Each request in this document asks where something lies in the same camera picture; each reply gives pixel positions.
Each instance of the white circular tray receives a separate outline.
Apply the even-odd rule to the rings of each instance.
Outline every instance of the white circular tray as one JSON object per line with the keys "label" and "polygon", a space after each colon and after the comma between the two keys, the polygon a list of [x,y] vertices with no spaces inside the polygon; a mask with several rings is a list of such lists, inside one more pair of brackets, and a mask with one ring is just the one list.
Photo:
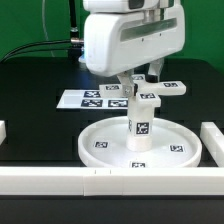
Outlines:
{"label": "white circular tray", "polygon": [[202,145],[189,129],[154,118],[152,148],[133,152],[126,148],[128,118],[115,117],[96,122],[82,131],[79,156],[88,167],[196,167]]}

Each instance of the white robot body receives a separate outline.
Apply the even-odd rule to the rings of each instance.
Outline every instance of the white robot body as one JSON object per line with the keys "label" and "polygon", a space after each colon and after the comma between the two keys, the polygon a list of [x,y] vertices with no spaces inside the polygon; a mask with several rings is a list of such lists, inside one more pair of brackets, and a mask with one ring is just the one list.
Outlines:
{"label": "white robot body", "polygon": [[158,2],[159,0],[84,0],[83,6],[85,10],[92,13],[127,13],[154,8]]}
{"label": "white robot body", "polygon": [[184,11],[167,8],[163,21],[145,22],[145,12],[91,14],[85,23],[86,65],[91,73],[117,75],[180,51],[185,41]]}

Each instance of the white cylindrical block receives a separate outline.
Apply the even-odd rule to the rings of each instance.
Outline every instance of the white cylindrical block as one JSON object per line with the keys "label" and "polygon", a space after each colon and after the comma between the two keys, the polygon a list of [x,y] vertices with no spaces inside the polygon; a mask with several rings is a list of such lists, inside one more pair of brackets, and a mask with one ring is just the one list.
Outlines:
{"label": "white cylindrical block", "polygon": [[148,151],[152,147],[152,122],[154,107],[150,104],[140,103],[136,97],[128,101],[129,128],[126,146],[135,152]]}

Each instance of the white block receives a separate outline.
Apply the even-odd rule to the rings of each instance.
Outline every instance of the white block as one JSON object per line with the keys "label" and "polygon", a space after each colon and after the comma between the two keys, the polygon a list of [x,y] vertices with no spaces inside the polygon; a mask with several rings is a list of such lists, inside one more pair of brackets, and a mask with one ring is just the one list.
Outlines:
{"label": "white block", "polygon": [[102,98],[122,98],[123,89],[120,84],[99,85]]}
{"label": "white block", "polygon": [[123,176],[120,169],[95,169],[95,173],[84,177],[84,195],[122,195]]}
{"label": "white block", "polygon": [[123,175],[123,195],[224,194],[223,169],[126,169]]}
{"label": "white block", "polygon": [[5,138],[6,138],[5,122],[0,121],[0,145],[2,144]]}
{"label": "white block", "polygon": [[0,195],[83,195],[84,168],[1,167]]}
{"label": "white block", "polygon": [[219,167],[224,167],[224,136],[213,122],[201,125],[201,140]]}
{"label": "white block", "polygon": [[158,95],[174,96],[186,93],[186,86],[180,81],[158,83]]}
{"label": "white block", "polygon": [[150,90],[148,93],[137,92],[136,100],[137,100],[138,104],[140,104],[140,105],[145,104],[145,105],[151,105],[152,107],[160,107],[161,106],[160,97],[157,94],[150,92]]}

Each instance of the green backdrop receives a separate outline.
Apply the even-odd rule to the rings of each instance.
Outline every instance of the green backdrop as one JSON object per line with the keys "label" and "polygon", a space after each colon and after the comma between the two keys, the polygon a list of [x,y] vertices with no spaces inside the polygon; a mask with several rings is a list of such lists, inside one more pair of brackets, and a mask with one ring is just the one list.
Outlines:
{"label": "green backdrop", "polygon": [[[0,0],[0,57],[15,47],[45,40],[42,2],[49,40],[68,39],[70,32],[68,0]],[[77,19],[83,35],[87,12],[81,0]],[[186,43],[175,58],[195,58],[211,63],[224,74],[224,1],[182,0],[186,15]],[[50,53],[32,54],[51,56]]]}

